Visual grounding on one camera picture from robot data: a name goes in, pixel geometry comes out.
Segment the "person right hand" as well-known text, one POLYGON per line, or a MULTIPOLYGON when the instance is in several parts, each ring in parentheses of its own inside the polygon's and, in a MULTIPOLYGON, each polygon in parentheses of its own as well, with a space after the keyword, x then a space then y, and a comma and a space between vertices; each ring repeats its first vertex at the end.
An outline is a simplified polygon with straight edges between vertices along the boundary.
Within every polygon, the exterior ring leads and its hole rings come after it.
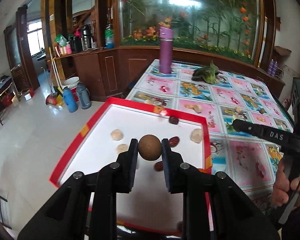
MULTIPOLYGON (((283 204, 287 204, 289 200, 288 191, 296 190, 299 181, 300 181, 300 177, 295 178, 292 182, 288 180, 288 178, 285 175, 285 163, 284 160, 281 159, 278 164, 276 179, 273 185, 273 193, 271 197, 272 204, 275 207, 282 206, 283 204)), ((300 186, 298 188, 298 192, 299 192, 299 197, 293 209, 300 207, 300 186)))

